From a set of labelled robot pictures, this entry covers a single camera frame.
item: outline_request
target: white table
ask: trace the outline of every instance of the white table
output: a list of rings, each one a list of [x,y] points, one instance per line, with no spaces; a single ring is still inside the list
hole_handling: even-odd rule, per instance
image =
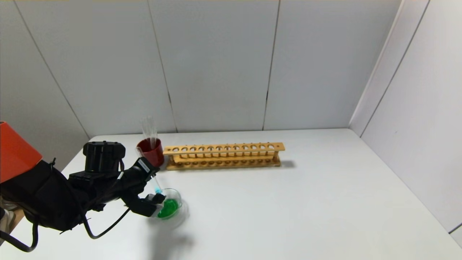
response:
[[[177,229],[129,213],[108,234],[90,239],[82,225],[59,235],[39,228],[23,253],[5,243],[2,259],[185,260],[459,260],[462,249],[400,179],[352,131],[291,130],[159,135],[165,145],[283,142],[282,167],[162,171],[179,190],[189,218]],[[97,136],[127,148],[130,167],[141,135]],[[82,171],[80,152],[63,173]],[[143,195],[153,192],[147,185]],[[123,212],[122,201],[89,212],[93,233]],[[30,243],[23,220],[12,235]]]

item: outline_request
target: wooden test tube rack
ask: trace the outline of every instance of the wooden test tube rack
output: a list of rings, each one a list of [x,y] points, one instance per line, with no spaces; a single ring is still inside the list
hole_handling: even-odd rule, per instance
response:
[[[281,142],[166,146],[167,170],[281,166]]]

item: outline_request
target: green liquid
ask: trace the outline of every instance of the green liquid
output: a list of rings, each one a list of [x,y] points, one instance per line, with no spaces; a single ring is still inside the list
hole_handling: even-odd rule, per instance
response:
[[[161,209],[157,217],[165,218],[173,215],[178,209],[178,202],[172,198],[168,198],[164,201],[164,207]]]

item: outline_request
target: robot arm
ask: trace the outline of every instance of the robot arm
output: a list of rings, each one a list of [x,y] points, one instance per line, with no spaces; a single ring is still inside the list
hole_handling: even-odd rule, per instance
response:
[[[66,231],[83,223],[88,235],[99,238],[114,227],[128,211],[152,216],[162,208],[165,196],[148,195],[139,198],[146,183],[156,175],[159,168],[146,158],[138,158],[127,170],[122,158],[125,147],[117,142],[89,142],[83,153],[86,156],[85,171],[73,173],[66,179],[53,167],[54,162],[42,161],[42,156],[22,139],[7,123],[0,122],[0,192],[24,210],[34,223],[32,247],[1,232],[5,241],[23,251],[32,251],[36,245],[37,225]],[[100,235],[93,235],[85,218],[89,210],[102,211],[105,204],[121,198],[127,211]]]

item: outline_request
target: orange robot part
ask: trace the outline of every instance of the orange robot part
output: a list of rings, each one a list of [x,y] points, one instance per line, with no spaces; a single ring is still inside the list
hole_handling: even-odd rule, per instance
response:
[[[0,121],[0,183],[31,170],[41,159],[9,124]]]

